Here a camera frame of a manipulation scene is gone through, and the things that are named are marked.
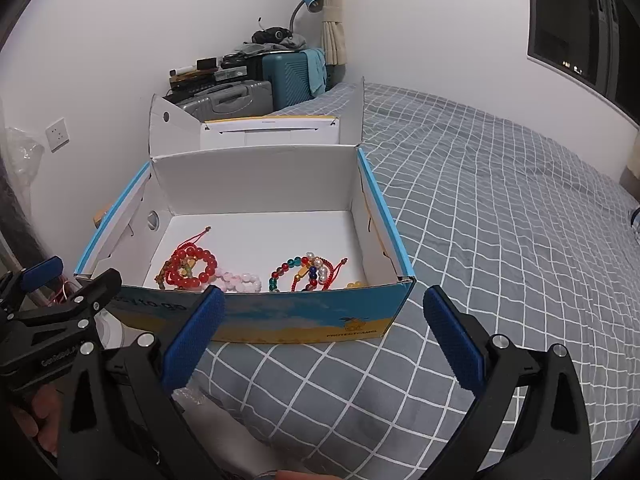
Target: wall socket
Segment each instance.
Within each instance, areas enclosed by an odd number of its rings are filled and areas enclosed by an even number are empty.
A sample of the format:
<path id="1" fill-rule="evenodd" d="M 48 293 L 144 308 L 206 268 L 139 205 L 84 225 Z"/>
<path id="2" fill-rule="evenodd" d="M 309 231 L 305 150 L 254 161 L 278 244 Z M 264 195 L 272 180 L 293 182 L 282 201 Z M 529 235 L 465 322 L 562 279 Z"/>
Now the wall socket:
<path id="1" fill-rule="evenodd" d="M 49 141 L 51 153 L 55 152 L 69 142 L 69 134 L 66 131 L 64 118 L 52 124 L 49 128 L 46 129 L 45 133 L 47 134 L 47 140 Z"/>

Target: human hand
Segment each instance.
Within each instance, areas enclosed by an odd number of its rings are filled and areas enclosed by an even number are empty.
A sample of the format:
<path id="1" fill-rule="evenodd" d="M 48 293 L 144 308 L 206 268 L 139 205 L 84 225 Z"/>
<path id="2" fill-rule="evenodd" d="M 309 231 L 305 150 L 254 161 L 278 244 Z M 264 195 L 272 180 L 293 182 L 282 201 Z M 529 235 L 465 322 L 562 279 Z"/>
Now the human hand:
<path id="1" fill-rule="evenodd" d="M 278 471 L 276 480 L 340 480 L 337 476 L 296 473 L 295 471 Z"/>
<path id="2" fill-rule="evenodd" d="M 42 428 L 38 428 L 33 417 L 24 410 L 17 406 L 11 406 L 10 409 L 26 436 L 30 438 L 37 436 L 42 449 L 50 452 L 53 456 L 58 456 L 58 427 L 62 401 L 60 394 L 52 384 L 41 386 L 31 401 L 33 414 L 45 421 Z"/>

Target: blue towel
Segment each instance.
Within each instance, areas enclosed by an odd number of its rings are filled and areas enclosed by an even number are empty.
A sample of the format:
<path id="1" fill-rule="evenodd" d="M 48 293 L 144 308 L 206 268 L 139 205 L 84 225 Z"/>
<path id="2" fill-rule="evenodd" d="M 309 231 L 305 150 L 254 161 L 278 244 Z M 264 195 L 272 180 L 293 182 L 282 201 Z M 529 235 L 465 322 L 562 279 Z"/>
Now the blue towel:
<path id="1" fill-rule="evenodd" d="M 308 48 L 302 52 L 306 54 L 306 65 L 309 70 L 309 90 L 311 90 L 313 97 L 318 97 L 326 91 L 324 50 L 321 48 Z"/>

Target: camel logo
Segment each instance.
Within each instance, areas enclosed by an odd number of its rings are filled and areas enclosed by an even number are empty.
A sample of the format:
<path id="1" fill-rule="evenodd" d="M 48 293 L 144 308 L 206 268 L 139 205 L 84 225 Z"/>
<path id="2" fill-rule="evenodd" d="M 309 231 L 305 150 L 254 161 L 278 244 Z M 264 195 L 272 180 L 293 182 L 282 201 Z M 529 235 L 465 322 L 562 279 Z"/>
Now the camel logo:
<path id="1" fill-rule="evenodd" d="M 341 317 L 340 321 L 344 321 L 344 329 L 347 332 L 354 332 L 356 330 L 362 330 L 367 324 L 368 317 L 360 319 L 359 317 Z"/>

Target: gray plaid bedsheet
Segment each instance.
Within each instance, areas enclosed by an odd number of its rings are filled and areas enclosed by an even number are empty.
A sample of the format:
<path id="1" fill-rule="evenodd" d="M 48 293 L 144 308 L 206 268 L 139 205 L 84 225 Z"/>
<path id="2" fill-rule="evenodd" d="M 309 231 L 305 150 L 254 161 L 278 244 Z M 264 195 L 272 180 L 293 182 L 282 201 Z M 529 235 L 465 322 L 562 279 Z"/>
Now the gray plaid bedsheet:
<path id="1" fill-rule="evenodd" d="M 289 114 L 340 114 L 340 85 Z M 313 345 L 212 343 L 199 385 L 261 441 L 316 472 L 410 480 L 472 402 L 422 316 L 440 284 L 489 333 L 569 349 L 593 473 L 640 417 L 638 204 L 576 155 L 511 121 L 433 95 L 366 87 L 364 150 L 418 283 L 380 339 Z M 484 465 L 499 460 L 524 391 Z"/>

